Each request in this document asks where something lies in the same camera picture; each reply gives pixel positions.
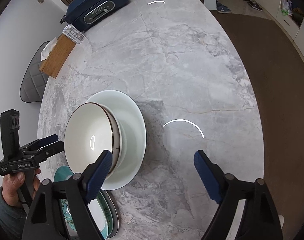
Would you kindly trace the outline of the person's left hand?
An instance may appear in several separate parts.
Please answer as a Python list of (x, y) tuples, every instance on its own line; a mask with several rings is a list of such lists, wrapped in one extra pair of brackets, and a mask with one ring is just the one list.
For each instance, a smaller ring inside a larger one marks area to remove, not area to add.
[(17, 191), (25, 182), (25, 174), (24, 172), (18, 172), (14, 175), (7, 174), (3, 178), (2, 184), (2, 196), (4, 201), (9, 206), (19, 207), (19, 196)]

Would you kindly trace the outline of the person's left forearm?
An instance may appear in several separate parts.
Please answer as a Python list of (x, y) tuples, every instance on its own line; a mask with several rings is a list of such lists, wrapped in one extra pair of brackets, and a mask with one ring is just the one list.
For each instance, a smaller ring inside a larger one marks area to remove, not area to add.
[(10, 239), (21, 239), (27, 213), (23, 207), (8, 205), (0, 188), (0, 225)]

